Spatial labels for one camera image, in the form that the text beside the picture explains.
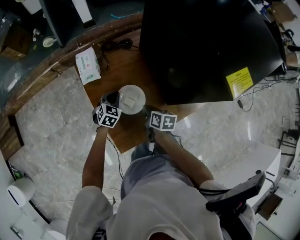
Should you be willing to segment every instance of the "white container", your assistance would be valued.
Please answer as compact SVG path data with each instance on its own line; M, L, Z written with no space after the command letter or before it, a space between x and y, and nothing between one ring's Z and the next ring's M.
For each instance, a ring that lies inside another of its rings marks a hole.
M76 65L82 84L100 79L100 66L93 47L76 55Z
M23 207L36 191L34 182L29 178L21 178L7 188L10 199L18 206Z
M30 14L35 14L42 9L38 0L16 0L16 2L21 2Z
M50 224L43 236L43 240L66 240L68 222L63 219L55 219Z

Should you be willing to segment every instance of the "cardboard box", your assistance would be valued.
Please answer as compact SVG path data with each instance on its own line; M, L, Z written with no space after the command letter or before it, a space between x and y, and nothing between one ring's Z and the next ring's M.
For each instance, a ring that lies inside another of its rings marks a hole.
M283 2L273 2L271 5L271 12L278 23L291 22L297 18L289 6Z
M32 35L13 23L2 41L0 55L19 60L27 55Z

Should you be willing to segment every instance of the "white bowl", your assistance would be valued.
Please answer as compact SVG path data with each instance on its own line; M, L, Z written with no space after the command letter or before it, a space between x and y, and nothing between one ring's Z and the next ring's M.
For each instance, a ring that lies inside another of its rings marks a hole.
M123 113L133 115L143 109L146 103L146 96L138 86L126 85L119 90L119 93L119 108Z

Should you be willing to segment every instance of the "man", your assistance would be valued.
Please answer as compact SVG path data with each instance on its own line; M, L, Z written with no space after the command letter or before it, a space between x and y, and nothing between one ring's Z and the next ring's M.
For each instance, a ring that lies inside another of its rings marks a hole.
M150 152L147 144L136 147L122 182L122 201L113 215L101 191L108 128L98 128L68 223L68 240L231 239L220 227L218 215L206 210L207 199L194 186L224 187L170 133L154 132L158 150ZM253 210L247 207L240 218L253 238Z

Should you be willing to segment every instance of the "wrist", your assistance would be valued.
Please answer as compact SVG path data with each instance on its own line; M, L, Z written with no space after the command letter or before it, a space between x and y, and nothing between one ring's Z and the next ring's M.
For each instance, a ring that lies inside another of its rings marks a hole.
M154 130L154 133L155 133L155 140L158 143L165 141L170 135L168 132L159 131L156 129Z
M97 135L102 135L102 134L108 134L108 130L109 128L108 127L104 127L104 126L98 126L97 127Z

